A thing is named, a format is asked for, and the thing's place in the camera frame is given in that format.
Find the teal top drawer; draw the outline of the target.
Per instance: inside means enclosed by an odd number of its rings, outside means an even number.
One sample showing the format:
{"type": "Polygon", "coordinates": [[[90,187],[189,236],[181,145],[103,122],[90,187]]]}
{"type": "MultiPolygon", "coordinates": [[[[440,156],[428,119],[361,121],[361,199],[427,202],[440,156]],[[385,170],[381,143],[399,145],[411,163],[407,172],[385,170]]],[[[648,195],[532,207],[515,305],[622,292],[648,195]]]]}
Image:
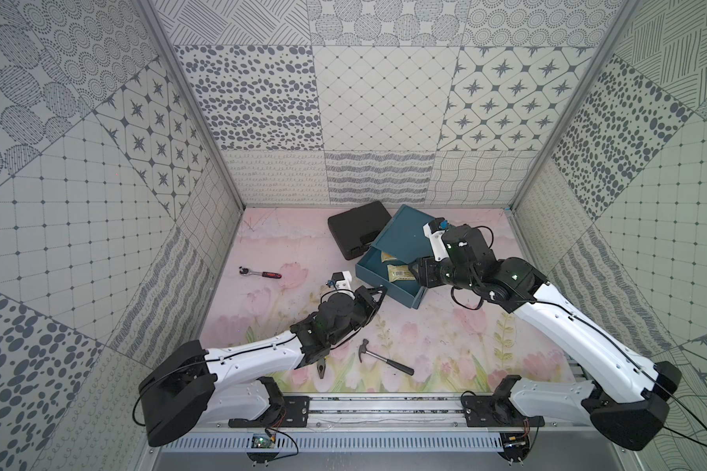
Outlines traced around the teal top drawer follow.
{"type": "Polygon", "coordinates": [[[416,282],[416,280],[391,281],[389,267],[401,266],[398,260],[382,260],[383,252],[375,247],[371,247],[361,260],[355,265],[355,275],[361,282],[376,288],[387,288],[387,296],[393,298],[406,308],[418,309],[422,298],[427,292],[416,282]]]}

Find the yellow cookie packet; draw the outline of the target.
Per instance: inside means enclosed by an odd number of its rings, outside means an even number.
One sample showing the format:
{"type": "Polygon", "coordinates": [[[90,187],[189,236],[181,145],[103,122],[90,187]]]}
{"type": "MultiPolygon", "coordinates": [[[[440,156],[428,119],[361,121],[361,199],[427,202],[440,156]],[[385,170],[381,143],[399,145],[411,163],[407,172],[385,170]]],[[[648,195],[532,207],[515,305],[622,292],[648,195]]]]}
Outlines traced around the yellow cookie packet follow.
{"type": "Polygon", "coordinates": [[[408,282],[416,279],[408,265],[388,265],[387,275],[390,283],[408,282]]]}
{"type": "Polygon", "coordinates": [[[393,255],[390,255],[386,252],[381,253],[381,261],[382,262],[397,261],[397,260],[398,260],[398,258],[393,255]]]}

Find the teal drawer cabinet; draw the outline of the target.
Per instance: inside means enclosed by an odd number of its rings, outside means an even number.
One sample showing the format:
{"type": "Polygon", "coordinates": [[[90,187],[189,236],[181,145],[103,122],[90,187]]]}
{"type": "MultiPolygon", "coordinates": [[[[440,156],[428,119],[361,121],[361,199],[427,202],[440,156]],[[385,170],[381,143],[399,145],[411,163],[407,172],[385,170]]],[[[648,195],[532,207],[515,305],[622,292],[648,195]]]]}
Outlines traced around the teal drawer cabinet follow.
{"type": "Polygon", "coordinates": [[[410,263],[418,258],[432,256],[433,249],[423,227],[434,217],[412,206],[402,205],[373,241],[374,259],[382,261],[382,253],[396,261],[410,263]]]}

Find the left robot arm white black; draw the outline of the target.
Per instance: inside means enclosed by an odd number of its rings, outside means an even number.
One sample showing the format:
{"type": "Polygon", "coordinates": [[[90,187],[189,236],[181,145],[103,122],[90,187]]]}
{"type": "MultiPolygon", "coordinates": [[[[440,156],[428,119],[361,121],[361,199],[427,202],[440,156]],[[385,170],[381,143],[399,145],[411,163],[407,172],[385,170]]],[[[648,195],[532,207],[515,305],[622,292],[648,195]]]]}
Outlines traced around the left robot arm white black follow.
{"type": "Polygon", "coordinates": [[[135,424],[151,447],[212,422],[277,424],[285,401],[273,374],[320,363],[374,319],[386,294],[384,287],[332,290],[312,314],[264,341],[223,349],[184,343],[139,384],[135,424]]]}

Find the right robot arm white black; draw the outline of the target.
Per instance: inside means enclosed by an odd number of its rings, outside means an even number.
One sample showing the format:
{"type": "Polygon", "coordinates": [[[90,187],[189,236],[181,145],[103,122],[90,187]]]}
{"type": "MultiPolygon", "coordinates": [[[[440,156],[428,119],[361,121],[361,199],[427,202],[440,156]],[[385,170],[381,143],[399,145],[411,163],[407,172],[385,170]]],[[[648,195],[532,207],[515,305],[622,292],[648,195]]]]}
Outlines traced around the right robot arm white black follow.
{"type": "Polygon", "coordinates": [[[588,382],[506,376],[493,394],[504,411],[591,424],[612,443],[641,451],[664,430],[681,371],[634,352],[576,308],[524,259],[499,259],[481,230],[437,218],[423,227],[432,253],[410,263],[418,284],[469,290],[536,327],[590,375],[588,382]]]}

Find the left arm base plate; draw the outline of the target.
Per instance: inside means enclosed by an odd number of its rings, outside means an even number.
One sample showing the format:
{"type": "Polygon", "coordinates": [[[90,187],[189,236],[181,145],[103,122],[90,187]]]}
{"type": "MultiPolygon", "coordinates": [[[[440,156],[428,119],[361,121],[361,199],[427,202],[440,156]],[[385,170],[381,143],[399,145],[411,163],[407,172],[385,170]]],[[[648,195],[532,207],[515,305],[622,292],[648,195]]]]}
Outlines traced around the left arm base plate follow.
{"type": "Polygon", "coordinates": [[[259,418],[231,419],[228,425],[234,429],[305,428],[310,415],[310,400],[310,396],[284,396],[283,403],[271,403],[259,418]]]}

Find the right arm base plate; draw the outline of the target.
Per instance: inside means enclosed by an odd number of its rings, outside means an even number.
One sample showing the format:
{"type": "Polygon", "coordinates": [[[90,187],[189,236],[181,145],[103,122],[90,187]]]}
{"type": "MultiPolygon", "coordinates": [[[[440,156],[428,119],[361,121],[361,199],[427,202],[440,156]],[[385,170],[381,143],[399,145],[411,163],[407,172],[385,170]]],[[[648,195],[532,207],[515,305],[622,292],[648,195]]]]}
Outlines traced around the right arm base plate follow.
{"type": "Polygon", "coordinates": [[[465,392],[460,397],[463,417],[469,428],[499,428],[499,427],[543,427],[542,416],[525,416],[521,414],[506,398],[494,396],[478,396],[465,392]]]}

